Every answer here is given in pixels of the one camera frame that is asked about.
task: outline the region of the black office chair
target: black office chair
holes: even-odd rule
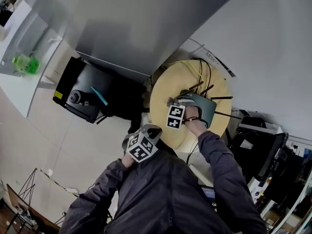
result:
[[[289,151],[283,151],[287,148],[285,146],[287,139],[287,133],[269,135],[249,130],[244,130],[234,137],[230,149],[242,168],[247,183],[252,177],[258,181],[266,180],[276,165],[279,167],[275,172],[282,172],[283,167],[285,169],[289,160],[287,157],[291,155]],[[244,140],[253,144],[251,149],[241,147]]]
[[[264,195],[275,203],[284,203],[284,207],[291,208],[303,189],[304,184],[295,183],[303,168],[303,160],[303,157],[284,146],[275,160],[271,171],[272,180]]]

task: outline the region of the green object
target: green object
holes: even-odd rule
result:
[[[37,59],[28,57],[23,54],[21,54],[19,57],[14,57],[12,62],[17,71],[25,74],[34,75],[40,67],[40,63]]]

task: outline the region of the yellow tape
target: yellow tape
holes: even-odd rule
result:
[[[57,97],[57,98],[59,98],[59,99],[62,99],[63,94],[61,94],[60,92],[58,92],[58,91],[55,90],[54,96]]]

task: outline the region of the hand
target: hand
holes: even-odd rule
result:
[[[121,159],[121,163],[123,166],[128,170],[133,164],[134,160],[132,159],[131,155],[126,153],[124,157]]]
[[[185,108],[184,112],[184,119],[188,119],[191,117],[199,117],[198,107],[195,106],[187,106]],[[185,126],[196,135],[198,138],[202,133],[206,132],[207,129],[204,127],[204,125],[201,123],[200,120],[192,120],[192,121],[186,121]]]

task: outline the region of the white label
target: white label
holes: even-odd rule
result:
[[[247,140],[244,140],[243,143],[241,143],[240,147],[246,148],[246,149],[251,149],[254,145],[248,142]]]
[[[267,220],[267,223],[268,223],[269,225],[273,225],[273,224],[274,224],[274,221],[271,220],[271,219],[268,219],[268,220]]]

